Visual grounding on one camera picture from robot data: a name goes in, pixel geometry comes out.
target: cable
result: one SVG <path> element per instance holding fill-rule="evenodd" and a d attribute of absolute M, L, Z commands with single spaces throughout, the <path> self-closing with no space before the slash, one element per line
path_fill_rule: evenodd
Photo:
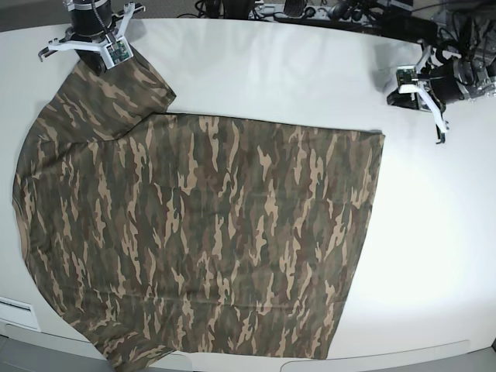
<path fill-rule="evenodd" d="M 100 26 L 102 27 L 102 31 L 105 33 L 105 35 L 108 35 L 110 33 L 109 29 L 107 26 L 103 23 L 102 18 L 98 14 L 98 11 L 96 10 L 96 4 L 95 0 L 91 0 L 91 9 L 93 10 L 93 13 L 95 14 L 96 19 L 98 20 L 98 23 L 100 23 Z"/>
<path fill-rule="evenodd" d="M 178 15 L 176 18 L 184 18 L 185 16 L 190 16 L 190 18 L 200 18 L 198 15 L 193 14 L 193 13 L 183 13 Z"/>
<path fill-rule="evenodd" d="M 284 12 L 275 12 L 275 13 L 272 13 L 272 14 L 266 14 L 266 15 L 262 15 L 262 16 L 259 16 L 259 20 L 263 21 L 265 18 L 268 18 L 268 17 L 274 17 L 276 14 L 284 14 Z"/>
<path fill-rule="evenodd" d="M 362 9 L 361 12 L 363 12 L 363 14 L 367 17 L 367 19 L 369 20 L 369 23 L 371 25 L 375 24 L 377 22 L 377 16 L 380 16 L 377 13 L 374 13 L 370 9 L 367 9 L 367 8 Z"/>
<path fill-rule="evenodd" d="M 456 15 L 456 10 L 453 13 L 451 13 L 451 24 L 453 25 L 453 29 L 455 30 L 456 40 L 459 40 L 460 39 L 460 32 L 458 31 L 458 28 L 456 27 L 455 15 Z"/>
<path fill-rule="evenodd" d="M 443 38 L 443 33 L 442 33 L 442 31 L 444 31 L 445 33 L 447 33 L 447 34 L 448 34 L 448 36 L 450 37 L 450 39 L 451 39 L 451 40 L 454 40 L 454 41 L 458 42 L 458 40 L 455 38 L 455 36 L 453 36 L 453 34 L 452 34 L 450 31 L 448 31 L 448 30 L 446 29 L 446 27 L 441 27 L 441 28 L 439 29 L 438 34 L 439 34 L 439 37 L 440 37 L 441 39 L 445 40 L 445 39 Z"/>
<path fill-rule="evenodd" d="M 466 87 L 473 87 L 475 85 L 475 79 L 472 77 L 472 82 L 471 83 L 464 83 L 461 81 L 458 77 L 454 78 L 457 83 L 460 83 L 462 85 L 465 85 Z"/>
<path fill-rule="evenodd" d="M 486 5 L 489 5 L 493 0 L 487 0 L 486 2 L 483 2 L 481 4 L 479 4 L 477 7 L 480 8 L 481 6 L 486 6 Z M 426 9 L 430 9 L 430 8 L 435 8 L 435 7 L 438 7 L 438 6 L 443 6 L 443 5 L 447 5 L 447 4 L 466 4 L 466 3 L 473 3 L 474 0 L 459 0 L 458 2 L 454 2 L 454 1 L 451 1 L 451 2 L 440 2 L 438 4 L 432 4 L 432 5 L 427 5 L 427 6 L 422 6 L 421 8 L 417 8 L 417 9 L 413 9 L 412 10 L 412 13 L 415 13 L 415 12 L 420 12 L 421 10 L 426 10 Z M 388 21 L 388 20 L 391 20 L 391 19 L 394 19 L 398 16 L 401 16 L 401 13 L 398 13 L 398 14 L 394 14 L 394 15 L 391 15 L 389 17 L 385 17 L 385 19 L 382 19 L 381 21 Z M 346 31 L 355 31 L 357 29 L 362 29 L 363 27 L 365 26 L 370 26 L 371 23 L 370 22 L 366 22 L 358 27 L 352 27 L 351 29 L 346 29 Z"/>
<path fill-rule="evenodd" d="M 484 68 L 487 67 L 487 64 L 486 64 L 487 35 L 488 35 L 488 33 L 490 31 L 493 30 L 493 28 L 494 28 L 494 22 L 493 21 L 489 21 L 489 23 L 487 24 L 486 31 L 484 31 L 484 35 L 482 36 L 482 38 L 485 38 L 485 40 L 484 40 L 484 50 L 482 52 L 482 61 L 484 62 Z"/>
<path fill-rule="evenodd" d="M 474 48 L 472 48 L 472 50 L 469 50 L 470 58 L 473 58 L 475 52 L 477 51 L 477 48 L 482 43 L 482 39 L 481 38 L 484 37 L 484 36 L 481 36 L 481 28 L 479 27 L 479 23 L 477 23 L 477 21 L 475 19 L 473 19 L 472 17 L 470 17 L 470 19 L 472 20 L 472 23 L 474 24 L 475 32 L 477 33 L 477 42 L 475 43 Z"/>
<path fill-rule="evenodd" d="M 206 7 L 206 0 L 198 0 L 195 3 L 195 9 L 198 10 L 198 18 L 202 18 L 207 15 L 207 12 L 203 9 Z"/>
<path fill-rule="evenodd" d="M 256 9 L 253 7 L 252 11 L 251 11 L 251 14 L 253 15 L 253 19 L 256 20 L 256 21 L 261 21 L 261 17 L 259 16 L 258 12 L 256 11 Z"/>

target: shirt sleeve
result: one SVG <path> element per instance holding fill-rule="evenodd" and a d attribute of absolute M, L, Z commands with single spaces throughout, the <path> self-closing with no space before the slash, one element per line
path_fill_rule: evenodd
<path fill-rule="evenodd" d="M 163 114 L 175 93 L 136 50 L 134 58 L 96 76 L 79 61 L 29 135 L 55 143 L 118 139 L 153 113 Z"/>

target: robotic arm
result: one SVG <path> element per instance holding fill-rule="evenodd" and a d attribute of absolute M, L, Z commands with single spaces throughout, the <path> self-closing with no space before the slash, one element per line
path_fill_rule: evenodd
<path fill-rule="evenodd" d="M 65 0 L 64 3 L 71 14 L 71 27 L 63 39 L 49 41 L 48 47 L 38 53 L 42 62 L 57 51 L 76 50 L 100 75 L 133 57 L 124 34 L 133 15 L 145 10 L 143 5 L 130 2 L 121 12 L 112 13 L 110 0 Z"/>
<path fill-rule="evenodd" d="M 423 46 L 421 60 L 415 66 L 398 67 L 385 89 L 389 105 L 433 114 L 438 143 L 446 141 L 447 105 L 496 96 L 496 21 L 468 18 L 464 24 L 467 40 L 460 43 L 460 33 L 459 40 Z M 452 54 L 449 59 L 443 56 L 446 48 Z"/>

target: black cable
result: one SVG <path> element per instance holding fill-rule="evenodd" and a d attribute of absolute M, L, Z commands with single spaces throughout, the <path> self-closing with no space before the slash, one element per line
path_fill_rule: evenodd
<path fill-rule="evenodd" d="M 475 79 L 472 77 L 472 82 L 471 83 L 464 83 L 461 81 L 458 77 L 454 78 L 457 83 L 460 83 L 462 85 L 465 85 L 466 87 L 473 87 L 475 85 Z"/>
<path fill-rule="evenodd" d="M 485 41 L 484 41 L 484 50 L 482 52 L 482 61 L 484 62 L 484 68 L 487 67 L 487 64 L 486 64 L 487 35 L 488 35 L 488 33 L 490 31 L 492 31 L 493 28 L 494 28 L 494 22 L 493 21 L 489 21 L 489 23 L 487 24 L 486 31 L 484 32 L 484 35 L 482 36 L 482 38 L 485 38 Z"/>
<path fill-rule="evenodd" d="M 387 10 L 388 7 L 386 5 L 382 5 L 382 4 L 379 4 L 378 2 L 375 2 L 375 3 L 372 3 L 372 4 L 367 4 L 369 9 L 374 9 L 374 8 L 378 8 L 382 11 L 384 10 Z"/>
<path fill-rule="evenodd" d="M 477 21 L 475 19 L 472 19 L 472 17 L 470 17 L 470 19 L 472 20 L 472 23 L 474 24 L 475 32 L 477 33 L 477 42 L 475 43 L 475 46 L 472 48 L 472 50 L 469 50 L 470 58 L 473 58 L 475 52 L 477 51 L 477 48 L 482 43 L 481 38 L 483 36 L 481 36 L 481 28 L 479 27 L 479 23 L 477 23 Z"/>
<path fill-rule="evenodd" d="M 442 31 L 444 31 L 445 33 L 447 33 L 447 34 L 448 34 L 448 36 L 450 37 L 450 38 L 449 38 L 450 40 L 454 40 L 454 41 L 458 42 L 458 40 L 455 38 L 455 36 L 453 36 L 453 34 L 452 34 L 450 31 L 448 31 L 448 30 L 446 29 L 446 27 L 441 27 L 441 28 L 439 29 L 439 31 L 438 31 L 439 38 L 441 38 L 441 39 L 443 39 L 443 40 L 446 40 L 446 39 L 444 39 L 444 38 L 443 38 L 443 32 L 442 32 Z"/>
<path fill-rule="evenodd" d="M 195 3 L 195 9 L 198 10 L 198 18 L 202 18 L 207 15 L 207 12 L 203 9 L 206 7 L 206 0 L 198 0 Z"/>
<path fill-rule="evenodd" d="M 460 32 L 456 27 L 455 15 L 456 15 L 456 10 L 453 13 L 451 13 L 451 23 L 453 24 L 453 29 L 455 30 L 456 40 L 460 40 Z"/>
<path fill-rule="evenodd" d="M 191 18 L 200 18 L 198 15 L 193 14 L 193 13 L 183 13 L 178 15 L 176 18 L 184 18 L 185 16 L 190 16 Z"/>
<path fill-rule="evenodd" d="M 268 18 L 268 17 L 273 17 L 275 16 L 276 14 L 284 14 L 284 12 L 275 12 L 275 13 L 272 13 L 272 14 L 267 14 L 267 15 L 262 15 L 259 20 L 264 20 L 265 18 Z"/>
<path fill-rule="evenodd" d="M 447 50 L 448 47 L 452 47 L 452 48 L 458 50 L 458 52 L 460 52 L 460 47 L 459 47 L 459 44 L 456 40 L 444 40 L 444 41 L 442 41 L 441 43 L 439 43 L 436 46 L 436 59 L 439 62 L 441 62 L 441 64 L 448 64 L 450 62 L 443 55 L 443 52 L 445 50 Z"/>
<path fill-rule="evenodd" d="M 98 23 L 100 23 L 100 26 L 102 27 L 102 31 L 105 33 L 105 35 L 110 34 L 109 29 L 103 23 L 102 18 L 100 17 L 100 15 L 98 14 L 98 11 L 96 10 L 95 0 L 91 0 L 91 9 L 93 10 L 93 13 L 95 14 L 95 17 L 98 20 Z"/>
<path fill-rule="evenodd" d="M 253 14 L 253 19 L 256 21 L 260 21 L 261 17 L 258 15 L 258 12 L 255 10 L 255 8 L 252 9 L 252 14 Z"/>
<path fill-rule="evenodd" d="M 478 8 L 480 8 L 481 6 L 485 6 L 485 5 L 489 5 L 491 2 L 493 2 L 494 0 L 487 0 L 486 2 L 484 3 L 481 3 L 479 4 Z M 412 10 L 412 13 L 415 13 L 415 12 L 420 12 L 421 10 L 426 10 L 426 9 L 430 9 L 430 8 L 435 8 L 435 7 L 438 7 L 438 6 L 442 6 L 442 5 L 447 5 L 447 4 L 465 4 L 465 3 L 473 3 L 474 0 L 459 0 L 458 2 L 454 2 L 454 1 L 451 1 L 451 2 L 440 2 L 438 4 L 432 4 L 432 5 L 427 5 L 427 6 L 422 6 L 421 8 L 417 8 L 417 9 L 413 9 Z M 396 17 L 399 17 L 399 16 L 402 16 L 401 13 L 397 13 L 397 14 L 393 14 L 389 17 L 385 17 L 384 19 L 382 19 L 381 21 L 389 21 L 391 19 L 394 19 Z M 352 27 L 351 29 L 346 29 L 346 31 L 355 31 L 357 29 L 362 29 L 363 27 L 365 26 L 370 26 L 371 23 L 369 22 L 366 22 L 358 27 Z"/>
<path fill-rule="evenodd" d="M 371 25 L 373 25 L 374 23 L 377 22 L 377 17 L 378 16 L 379 17 L 381 16 L 380 14 L 377 14 L 375 12 L 372 12 L 370 10 L 370 8 L 363 8 L 363 9 L 361 9 L 361 12 L 363 12 L 363 14 L 367 17 L 367 19 L 369 20 L 369 23 Z"/>

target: camouflage t-shirt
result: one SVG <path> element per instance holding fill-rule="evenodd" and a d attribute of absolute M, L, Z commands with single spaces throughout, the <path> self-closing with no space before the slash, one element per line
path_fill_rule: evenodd
<path fill-rule="evenodd" d="M 13 198 L 41 294 L 118 371 L 173 350 L 325 359 L 384 137 L 173 100 L 136 54 L 101 77 L 80 62 L 40 113 Z"/>

